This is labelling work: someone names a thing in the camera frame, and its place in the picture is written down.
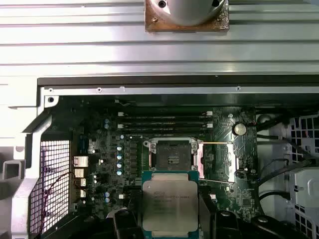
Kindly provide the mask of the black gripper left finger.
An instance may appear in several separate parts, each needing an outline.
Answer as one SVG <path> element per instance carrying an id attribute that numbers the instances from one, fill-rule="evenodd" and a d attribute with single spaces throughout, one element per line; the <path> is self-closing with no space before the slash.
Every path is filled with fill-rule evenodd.
<path id="1" fill-rule="evenodd" d="M 142 193 L 134 191 L 125 200 L 126 208 L 114 210 L 109 216 L 82 214 L 62 220 L 57 229 L 49 229 L 42 239 L 141 239 L 143 230 L 138 222 Z"/>

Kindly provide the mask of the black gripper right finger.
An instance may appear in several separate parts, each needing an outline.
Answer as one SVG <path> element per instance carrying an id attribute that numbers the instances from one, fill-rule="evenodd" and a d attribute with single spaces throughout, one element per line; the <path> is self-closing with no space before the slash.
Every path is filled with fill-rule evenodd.
<path id="1" fill-rule="evenodd" d="M 305 239 L 272 217 L 258 215 L 245 222 L 234 212 L 219 210 L 208 192 L 199 191 L 199 224 L 205 239 Z"/>

